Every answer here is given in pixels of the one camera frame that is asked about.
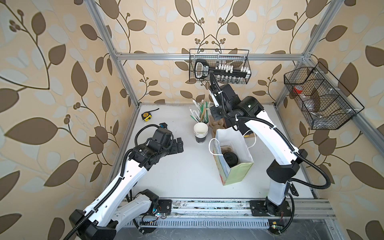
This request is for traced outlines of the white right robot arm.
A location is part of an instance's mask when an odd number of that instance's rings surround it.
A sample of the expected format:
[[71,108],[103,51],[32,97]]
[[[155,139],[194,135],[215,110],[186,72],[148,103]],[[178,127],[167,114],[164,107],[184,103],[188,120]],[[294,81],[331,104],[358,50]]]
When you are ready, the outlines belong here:
[[[267,174],[271,181],[264,206],[260,207],[262,212],[270,216],[278,216],[286,210],[286,196],[289,194],[291,182],[320,190],[330,187],[330,177],[325,171],[300,154],[299,149],[292,145],[273,124],[264,107],[256,98],[248,96],[240,100],[229,84],[219,86],[213,71],[209,72],[209,77],[211,95],[217,101],[216,106],[211,107],[214,117],[225,118],[236,124],[244,123],[268,147],[275,158],[267,168]],[[313,185],[296,179],[294,176],[302,162],[317,170],[326,180],[325,184]]]

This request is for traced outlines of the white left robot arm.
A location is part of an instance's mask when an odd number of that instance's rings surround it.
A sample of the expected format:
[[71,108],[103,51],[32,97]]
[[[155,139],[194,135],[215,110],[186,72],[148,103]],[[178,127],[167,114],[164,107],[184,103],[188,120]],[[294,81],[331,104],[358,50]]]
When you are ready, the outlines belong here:
[[175,139],[167,124],[154,126],[154,135],[143,144],[126,151],[120,172],[107,188],[84,210],[70,215],[72,230],[66,240],[76,236],[81,240],[113,240],[117,232],[136,217],[153,215],[158,209],[158,195],[150,190],[140,192],[136,198],[121,206],[138,181],[163,157],[184,151],[181,138]]

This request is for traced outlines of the black cup lid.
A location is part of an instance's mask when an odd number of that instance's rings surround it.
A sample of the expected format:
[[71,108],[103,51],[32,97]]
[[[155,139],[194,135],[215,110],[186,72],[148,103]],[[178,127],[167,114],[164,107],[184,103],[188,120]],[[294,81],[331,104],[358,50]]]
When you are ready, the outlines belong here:
[[239,163],[238,156],[235,153],[226,153],[224,159],[230,168],[233,168]]

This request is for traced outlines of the painted paper gift bag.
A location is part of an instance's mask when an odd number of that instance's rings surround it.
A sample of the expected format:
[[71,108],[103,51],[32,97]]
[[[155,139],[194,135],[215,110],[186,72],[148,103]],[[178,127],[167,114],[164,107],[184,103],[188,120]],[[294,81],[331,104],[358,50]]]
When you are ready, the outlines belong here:
[[241,182],[254,164],[250,153],[255,143],[248,145],[247,137],[255,134],[249,130],[244,134],[232,128],[218,129],[209,142],[209,152],[214,157],[224,186]]

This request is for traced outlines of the brown cardboard cup carrier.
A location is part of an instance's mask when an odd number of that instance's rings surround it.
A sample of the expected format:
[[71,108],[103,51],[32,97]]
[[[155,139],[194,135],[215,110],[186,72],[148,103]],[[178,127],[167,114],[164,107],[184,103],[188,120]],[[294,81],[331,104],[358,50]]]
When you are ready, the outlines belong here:
[[220,146],[217,154],[221,156],[221,155],[225,155],[226,153],[232,153],[232,152],[233,152],[233,149],[231,146]]

